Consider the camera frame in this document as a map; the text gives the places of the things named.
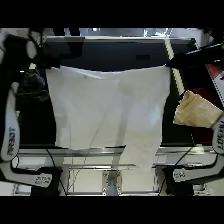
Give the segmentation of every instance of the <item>beige crumpled cloth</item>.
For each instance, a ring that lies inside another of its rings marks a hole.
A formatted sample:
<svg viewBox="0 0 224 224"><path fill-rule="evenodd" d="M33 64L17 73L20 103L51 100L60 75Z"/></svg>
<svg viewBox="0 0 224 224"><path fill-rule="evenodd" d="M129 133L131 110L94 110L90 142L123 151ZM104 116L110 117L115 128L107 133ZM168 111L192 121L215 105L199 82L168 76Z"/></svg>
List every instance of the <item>beige crumpled cloth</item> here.
<svg viewBox="0 0 224 224"><path fill-rule="evenodd" d="M212 128L222 113L199 94L186 91L176 108L174 124Z"/></svg>

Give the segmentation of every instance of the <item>metal bracket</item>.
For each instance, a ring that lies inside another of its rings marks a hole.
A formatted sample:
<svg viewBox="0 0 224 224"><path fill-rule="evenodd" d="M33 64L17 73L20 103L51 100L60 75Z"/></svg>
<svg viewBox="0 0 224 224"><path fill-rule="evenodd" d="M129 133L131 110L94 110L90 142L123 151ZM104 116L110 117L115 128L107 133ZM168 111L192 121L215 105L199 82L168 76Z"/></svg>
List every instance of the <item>metal bracket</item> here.
<svg viewBox="0 0 224 224"><path fill-rule="evenodd" d="M121 172L103 171L102 176L102 194L104 196L119 196L122 193Z"/></svg>

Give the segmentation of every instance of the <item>yellow strip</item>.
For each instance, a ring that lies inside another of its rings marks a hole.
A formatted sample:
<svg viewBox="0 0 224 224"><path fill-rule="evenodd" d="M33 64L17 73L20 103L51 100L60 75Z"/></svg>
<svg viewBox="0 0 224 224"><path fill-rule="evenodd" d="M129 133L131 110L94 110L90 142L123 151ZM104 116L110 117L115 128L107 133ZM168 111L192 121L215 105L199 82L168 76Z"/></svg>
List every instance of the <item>yellow strip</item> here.
<svg viewBox="0 0 224 224"><path fill-rule="evenodd" d="M171 60L174 57L174 53L170 43L170 39L164 39L164 40L165 40L166 50L168 52L169 59ZM172 68L172 70L173 70L173 74L174 74L179 95L181 95L184 92L184 85L180 76L180 72L179 70L175 68Z"/></svg>

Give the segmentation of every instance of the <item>white cloth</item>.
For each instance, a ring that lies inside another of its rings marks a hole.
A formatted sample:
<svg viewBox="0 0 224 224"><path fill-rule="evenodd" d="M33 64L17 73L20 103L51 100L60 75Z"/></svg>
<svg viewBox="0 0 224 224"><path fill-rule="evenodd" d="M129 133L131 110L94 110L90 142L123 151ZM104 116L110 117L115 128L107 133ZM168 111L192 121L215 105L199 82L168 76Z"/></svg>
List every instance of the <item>white cloth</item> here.
<svg viewBox="0 0 224 224"><path fill-rule="evenodd" d="M56 145L70 149L126 145L120 163L151 169L162 140L170 69L122 72L47 70Z"/></svg>

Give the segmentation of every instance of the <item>table surface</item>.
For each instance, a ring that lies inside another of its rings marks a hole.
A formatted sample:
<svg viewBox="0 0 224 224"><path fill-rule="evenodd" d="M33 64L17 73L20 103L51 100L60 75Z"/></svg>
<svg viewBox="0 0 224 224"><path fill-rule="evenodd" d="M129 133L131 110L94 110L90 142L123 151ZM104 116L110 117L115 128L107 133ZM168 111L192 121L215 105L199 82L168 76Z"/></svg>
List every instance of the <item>table surface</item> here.
<svg viewBox="0 0 224 224"><path fill-rule="evenodd" d="M174 53L196 49L189 39L171 39ZM163 66L168 61L164 39L121 38L85 39L81 37L49 38L45 50L61 58L61 65L94 71L123 71L129 69ZM46 79L45 71L39 69ZM221 108L217 92L205 67L180 72L185 89L206 88ZM163 116L163 138L161 146L193 146L192 127L173 124L178 103L178 92L171 75L170 95ZM21 145L54 144L56 124L51 101L33 104L21 113Z"/></svg>

